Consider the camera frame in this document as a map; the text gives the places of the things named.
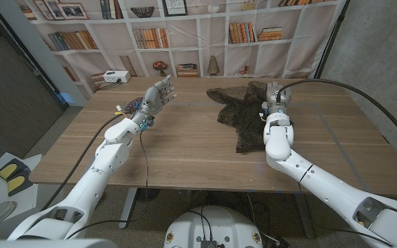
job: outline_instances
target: brown fabric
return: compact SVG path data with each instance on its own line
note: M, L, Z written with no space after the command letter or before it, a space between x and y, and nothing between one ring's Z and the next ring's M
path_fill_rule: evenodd
M218 113L217 121L236 128L236 152L264 151L265 122L258 115L266 101L267 84L251 81L245 86L209 89L207 95L217 103L226 104Z

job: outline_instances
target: wooden table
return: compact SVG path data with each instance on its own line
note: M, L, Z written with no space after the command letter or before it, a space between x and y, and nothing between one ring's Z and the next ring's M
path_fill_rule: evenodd
M57 184L67 176L98 128L116 105L143 96L161 78L131 78L112 90L97 92L53 145L30 180ZM298 191L296 181L266 163L265 152L237 154L235 128L218 123L224 107L206 90L247 85L257 80L288 84L291 79L174 78L178 97L157 114L143 133L149 161L149 187L226 191ZM359 189L397 195L397 152L342 88L308 83L292 88L288 114L294 122L293 149L307 160ZM76 183L103 140L90 148L69 183ZM110 185L145 187L145 158L136 139L130 158Z

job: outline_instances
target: wall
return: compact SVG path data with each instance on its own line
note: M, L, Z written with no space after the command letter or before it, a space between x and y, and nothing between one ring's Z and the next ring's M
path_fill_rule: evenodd
M397 1L351 1L321 75L357 87L397 118ZM397 129L364 98L353 99L397 150Z

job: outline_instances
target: robotic arm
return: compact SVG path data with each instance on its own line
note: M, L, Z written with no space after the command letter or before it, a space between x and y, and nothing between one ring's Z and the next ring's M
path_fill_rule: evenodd
M96 149L96 158L68 196L44 211L25 219L8 240L46 238L63 240L86 226L111 175L128 159L133 138L154 124L154 116L174 99L170 95L171 76L150 87L131 118L125 118L105 132L105 140ZM71 238L85 236L80 231Z
M294 129L287 115L291 92L286 89L277 103L276 93L281 87L276 82L269 83L267 102L263 103L265 113L269 114L263 132L267 164L298 181L353 230L387 242L385 245L362 236L371 247L397 245L397 200L356 189L290 148L294 140Z

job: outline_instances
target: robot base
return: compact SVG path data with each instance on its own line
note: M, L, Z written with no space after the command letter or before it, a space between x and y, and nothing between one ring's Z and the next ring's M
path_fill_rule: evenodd
M190 211L182 214L170 225L164 241L165 248L263 247L260 231L256 225L233 209L221 206L204 206L203 212L202 207ZM202 226L200 214L207 218L211 228L204 218Z

